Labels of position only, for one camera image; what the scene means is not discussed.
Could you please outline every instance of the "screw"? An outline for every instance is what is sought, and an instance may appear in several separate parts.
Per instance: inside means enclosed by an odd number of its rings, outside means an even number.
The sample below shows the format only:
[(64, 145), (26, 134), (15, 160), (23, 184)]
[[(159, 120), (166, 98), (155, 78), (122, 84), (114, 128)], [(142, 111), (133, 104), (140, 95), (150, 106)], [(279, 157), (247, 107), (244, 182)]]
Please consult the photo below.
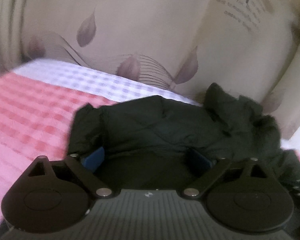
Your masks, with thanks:
[(96, 191), (96, 194), (100, 197), (108, 197), (112, 194), (112, 190), (106, 187), (99, 188)]
[(186, 196), (189, 196), (189, 197), (195, 197), (197, 195), (199, 195), (199, 190), (197, 190), (196, 188), (186, 188), (184, 191), (183, 191), (183, 194), (185, 194)]

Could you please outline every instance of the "bed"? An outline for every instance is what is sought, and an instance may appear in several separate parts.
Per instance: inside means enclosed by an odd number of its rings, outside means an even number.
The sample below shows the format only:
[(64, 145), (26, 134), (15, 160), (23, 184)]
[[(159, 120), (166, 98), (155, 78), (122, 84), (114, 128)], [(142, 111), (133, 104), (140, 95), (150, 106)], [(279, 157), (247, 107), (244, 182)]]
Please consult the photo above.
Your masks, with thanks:
[(63, 159), (77, 109), (86, 103), (98, 107), (152, 95), (198, 105), (167, 90), (48, 59), (0, 77), (0, 203), (37, 156)]

